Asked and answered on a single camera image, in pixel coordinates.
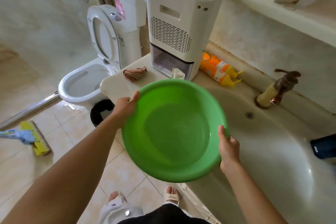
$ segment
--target air vent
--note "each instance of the air vent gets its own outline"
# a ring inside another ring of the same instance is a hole
[[[155,17],[150,18],[149,29],[151,35],[155,39],[169,45],[170,47],[182,53],[186,53],[189,51],[191,38],[186,31],[174,27],[169,23]]]

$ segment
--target pink sticker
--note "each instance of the pink sticker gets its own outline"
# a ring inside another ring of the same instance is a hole
[[[117,9],[118,14],[120,14],[120,16],[125,20],[126,15],[123,9],[123,5],[120,3],[120,0],[115,0],[115,7]]]

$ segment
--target yellow mop head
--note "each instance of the yellow mop head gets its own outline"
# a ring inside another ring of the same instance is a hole
[[[23,121],[19,126],[19,130],[30,130],[34,135],[35,142],[32,146],[37,156],[44,156],[52,152],[48,142],[33,121]]]

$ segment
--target hand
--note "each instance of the hand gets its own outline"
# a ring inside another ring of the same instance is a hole
[[[222,157],[222,162],[220,168],[223,173],[225,173],[231,166],[235,164],[240,164],[239,159],[239,142],[232,136],[229,139],[225,137],[225,129],[223,125],[218,127],[218,137],[219,137],[219,153]]]
[[[117,126],[122,128],[127,121],[127,119],[133,114],[135,110],[135,105],[140,98],[140,92],[134,92],[132,98],[123,97],[117,100],[111,117],[116,117],[114,122],[117,122]]]

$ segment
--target black trash bag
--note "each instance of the black trash bag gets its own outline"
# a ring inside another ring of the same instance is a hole
[[[90,112],[92,124],[97,127],[113,111],[114,106],[110,99],[96,103]]]

